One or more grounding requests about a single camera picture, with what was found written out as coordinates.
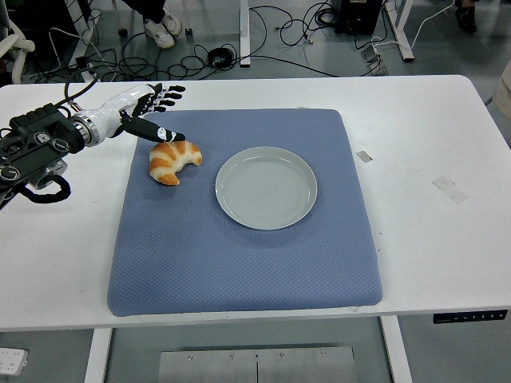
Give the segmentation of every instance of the bread roll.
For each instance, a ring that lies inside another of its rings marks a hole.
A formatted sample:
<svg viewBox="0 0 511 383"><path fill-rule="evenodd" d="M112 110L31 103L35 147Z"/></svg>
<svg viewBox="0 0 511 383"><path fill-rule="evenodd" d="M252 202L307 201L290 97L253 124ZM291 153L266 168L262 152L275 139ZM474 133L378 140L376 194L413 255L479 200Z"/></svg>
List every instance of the bread roll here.
<svg viewBox="0 0 511 383"><path fill-rule="evenodd" d="M179 185L176 173L186 164L200 165L202 154L187 141L161 142L149 152L149 174L165 185Z"/></svg>

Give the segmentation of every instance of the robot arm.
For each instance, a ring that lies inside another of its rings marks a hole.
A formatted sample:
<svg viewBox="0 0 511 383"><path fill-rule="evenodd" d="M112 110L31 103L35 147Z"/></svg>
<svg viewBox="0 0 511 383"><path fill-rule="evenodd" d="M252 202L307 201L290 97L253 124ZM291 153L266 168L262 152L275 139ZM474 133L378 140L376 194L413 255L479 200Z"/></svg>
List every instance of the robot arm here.
<svg viewBox="0 0 511 383"><path fill-rule="evenodd" d="M10 132L0 137L0 210L18 193L35 203L66 199L70 188L61 177L67 168L62 158L122 131L156 142L184 140L181 133L141 118L146 113L164 112L183 91L182 86L138 85L99 109L80 110L70 119L58 111L59 104L47 104L12 118ZM61 187L54 195L39 195L26 188L30 184L42 189L53 182Z"/></svg>
<svg viewBox="0 0 511 383"><path fill-rule="evenodd" d="M152 141L179 141L184 136L142 120L150 112L164 112L180 99L182 86L138 85L106 101L99 109L82 110L72 118L83 132L85 146L94 146L122 130Z"/></svg>

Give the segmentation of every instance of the white plate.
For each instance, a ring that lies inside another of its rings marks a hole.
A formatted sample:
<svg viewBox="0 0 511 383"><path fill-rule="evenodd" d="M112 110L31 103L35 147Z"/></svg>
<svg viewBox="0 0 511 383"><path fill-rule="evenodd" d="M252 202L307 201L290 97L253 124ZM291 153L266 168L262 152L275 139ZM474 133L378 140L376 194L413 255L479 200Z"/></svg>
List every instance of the white plate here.
<svg viewBox="0 0 511 383"><path fill-rule="evenodd" d="M296 154L281 148L243 150L216 176L216 198L236 222L275 230L300 221L312 209L318 185L314 172Z"/></svg>

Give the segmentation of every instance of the blue mat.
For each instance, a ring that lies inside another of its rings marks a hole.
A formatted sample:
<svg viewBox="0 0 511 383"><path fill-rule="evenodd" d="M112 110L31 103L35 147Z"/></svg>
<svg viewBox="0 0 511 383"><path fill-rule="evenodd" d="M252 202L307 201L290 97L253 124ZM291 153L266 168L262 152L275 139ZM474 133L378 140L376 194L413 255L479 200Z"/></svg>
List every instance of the blue mat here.
<svg viewBox="0 0 511 383"><path fill-rule="evenodd" d="M108 304L114 315L369 306L382 298L378 261L340 115L323 109L176 111L149 120L196 144L200 166L180 185L148 171L154 143L138 140L125 196ZM257 231L216 200L216 174L255 146L302 157L318 182L310 213Z"/></svg>

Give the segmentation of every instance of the metal plate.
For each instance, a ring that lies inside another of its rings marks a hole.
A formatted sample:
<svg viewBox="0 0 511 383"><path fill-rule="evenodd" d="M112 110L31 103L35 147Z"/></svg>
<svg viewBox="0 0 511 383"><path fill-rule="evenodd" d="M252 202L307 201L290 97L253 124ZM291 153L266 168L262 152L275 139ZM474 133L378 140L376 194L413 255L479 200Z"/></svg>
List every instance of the metal plate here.
<svg viewBox="0 0 511 383"><path fill-rule="evenodd" d="M159 383L356 383L351 347L161 353Z"/></svg>

